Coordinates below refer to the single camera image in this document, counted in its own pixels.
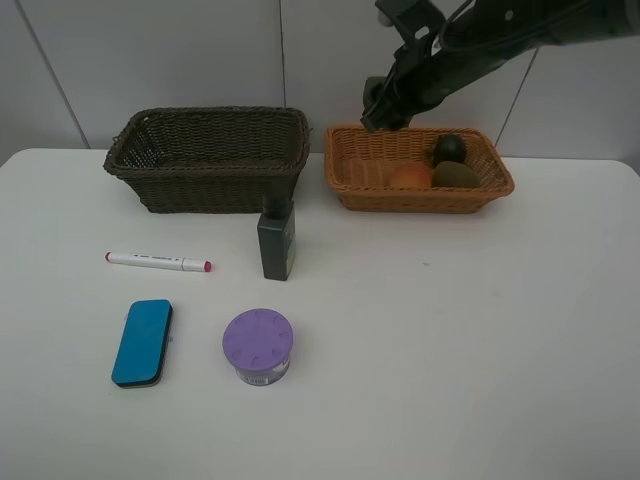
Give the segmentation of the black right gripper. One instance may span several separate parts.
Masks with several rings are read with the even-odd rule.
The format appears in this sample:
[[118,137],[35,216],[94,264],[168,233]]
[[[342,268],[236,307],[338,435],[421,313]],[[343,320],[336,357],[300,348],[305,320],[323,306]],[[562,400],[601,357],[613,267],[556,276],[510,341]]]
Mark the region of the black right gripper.
[[367,78],[361,116],[367,130],[402,129],[480,77],[478,57],[436,51],[435,44],[434,34],[406,43],[395,52],[387,75]]

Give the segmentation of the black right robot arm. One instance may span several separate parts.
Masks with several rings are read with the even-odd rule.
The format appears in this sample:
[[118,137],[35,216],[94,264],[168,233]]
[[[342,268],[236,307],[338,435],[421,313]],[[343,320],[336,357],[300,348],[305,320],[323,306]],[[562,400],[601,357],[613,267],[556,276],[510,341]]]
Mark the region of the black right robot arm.
[[378,1],[403,43],[363,92],[363,126],[399,130],[448,96],[541,46],[636,36],[636,1],[466,1],[450,16],[431,1]]

